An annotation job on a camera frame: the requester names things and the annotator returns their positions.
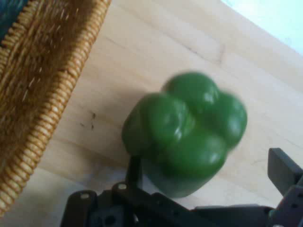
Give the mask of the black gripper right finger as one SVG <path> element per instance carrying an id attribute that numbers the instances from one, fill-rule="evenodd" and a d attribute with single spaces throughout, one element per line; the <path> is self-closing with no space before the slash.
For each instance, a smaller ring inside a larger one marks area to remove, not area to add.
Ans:
<path id="1" fill-rule="evenodd" d="M 283 196 L 270 213 L 269 227 L 301 227 L 303 225 L 303 169 L 282 149 L 268 151 L 267 174 Z"/>

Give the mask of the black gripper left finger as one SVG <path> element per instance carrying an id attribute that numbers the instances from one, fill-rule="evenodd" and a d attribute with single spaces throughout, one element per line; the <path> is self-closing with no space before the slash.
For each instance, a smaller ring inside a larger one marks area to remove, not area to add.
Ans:
<path id="1" fill-rule="evenodd" d="M 97 194 L 82 190 L 67 200 L 62 227 L 195 227 L 196 216 L 159 194 L 142 190 L 142 165 L 131 157 L 125 180 Z"/>

